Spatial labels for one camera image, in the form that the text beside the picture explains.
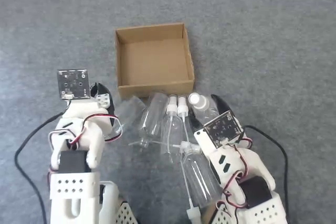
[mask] white bottle cap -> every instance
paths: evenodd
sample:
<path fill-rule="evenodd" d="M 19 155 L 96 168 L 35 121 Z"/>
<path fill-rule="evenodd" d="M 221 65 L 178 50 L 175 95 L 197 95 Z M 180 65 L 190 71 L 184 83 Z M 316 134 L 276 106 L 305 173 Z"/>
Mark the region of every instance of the white bottle cap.
<path fill-rule="evenodd" d="M 181 118 L 188 116 L 187 100 L 184 95 L 178 97 L 177 113 Z"/>
<path fill-rule="evenodd" d="M 207 110 L 210 102 L 207 97 L 198 93 L 191 93 L 189 95 L 189 103 L 197 110 Z"/>
<path fill-rule="evenodd" d="M 169 97 L 169 103 L 167 105 L 167 114 L 170 112 L 177 113 L 177 97 L 175 95 L 171 95 Z"/>

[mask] plastic bottle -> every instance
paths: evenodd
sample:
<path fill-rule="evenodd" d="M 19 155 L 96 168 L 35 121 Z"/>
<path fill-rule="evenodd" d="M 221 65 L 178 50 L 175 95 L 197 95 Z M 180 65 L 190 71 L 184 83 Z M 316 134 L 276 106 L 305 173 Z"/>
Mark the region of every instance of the plastic bottle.
<path fill-rule="evenodd" d="M 119 118 L 122 128 L 125 131 L 142 115 L 145 108 L 146 105 L 138 97 L 133 96 L 121 102 L 120 105 L 116 107 L 114 113 Z M 112 134 L 118 135 L 120 131 L 120 125 L 115 123 L 112 128 Z"/>
<path fill-rule="evenodd" d="M 166 115 L 162 121 L 161 154 L 170 163 L 180 161 L 180 149 L 172 145 L 179 145 L 183 139 L 182 120 L 177 115 L 177 97 L 171 95 L 167 105 Z"/>
<path fill-rule="evenodd" d="M 162 118 L 168 103 L 168 96 L 162 93 L 153 93 L 149 99 L 150 105 L 144 111 L 139 126 L 140 145 L 148 147 L 150 140 L 159 137 Z"/>
<path fill-rule="evenodd" d="M 198 93 L 191 93 L 188 100 L 196 118 L 203 125 L 219 116 L 216 103 L 212 98 L 205 97 Z"/>
<path fill-rule="evenodd" d="M 179 117 L 182 119 L 183 127 L 184 127 L 184 136 L 187 142 L 197 144 L 197 140 L 194 137 L 194 132 L 190 126 L 190 121 L 188 119 L 188 111 L 189 108 L 187 106 L 186 98 L 184 95 L 178 97 L 178 107 L 177 113 Z"/>
<path fill-rule="evenodd" d="M 203 154 L 193 151 L 186 153 L 182 165 L 195 204 L 203 208 L 221 199 L 222 188 Z"/>

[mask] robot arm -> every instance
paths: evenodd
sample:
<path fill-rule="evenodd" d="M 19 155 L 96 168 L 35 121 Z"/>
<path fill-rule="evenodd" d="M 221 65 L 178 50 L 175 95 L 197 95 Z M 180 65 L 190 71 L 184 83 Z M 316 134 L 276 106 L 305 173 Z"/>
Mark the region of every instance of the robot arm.
<path fill-rule="evenodd" d="M 114 106 L 101 84 L 91 89 L 86 70 L 59 70 L 62 99 L 70 99 L 67 111 L 49 134 L 50 223 L 111 224 L 120 215 L 119 191 L 113 182 L 100 182 L 97 167 L 112 132 Z"/>
<path fill-rule="evenodd" d="M 223 188 L 211 223 L 287 224 L 274 178 L 257 153 L 237 143 L 241 134 L 246 137 L 230 110 L 194 133 Z"/>

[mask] circuit board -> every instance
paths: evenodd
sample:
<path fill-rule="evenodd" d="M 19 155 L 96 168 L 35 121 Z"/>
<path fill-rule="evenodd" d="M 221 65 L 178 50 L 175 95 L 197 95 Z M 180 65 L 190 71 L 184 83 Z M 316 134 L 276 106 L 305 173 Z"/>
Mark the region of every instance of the circuit board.
<path fill-rule="evenodd" d="M 226 111 L 205 124 L 204 130 L 216 148 L 222 146 L 222 141 L 229 142 L 242 133 L 242 129 L 231 111 Z"/>
<path fill-rule="evenodd" d="M 65 69 L 57 73 L 59 96 L 62 100 L 90 99 L 87 69 Z"/>

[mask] brown cardboard box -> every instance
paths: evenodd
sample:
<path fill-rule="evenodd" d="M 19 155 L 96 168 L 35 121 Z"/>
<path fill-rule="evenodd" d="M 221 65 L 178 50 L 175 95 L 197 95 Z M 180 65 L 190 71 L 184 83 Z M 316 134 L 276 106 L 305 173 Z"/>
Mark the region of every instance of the brown cardboard box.
<path fill-rule="evenodd" d="M 183 23 L 117 29 L 115 43 L 121 98 L 193 90 L 194 66 Z"/>

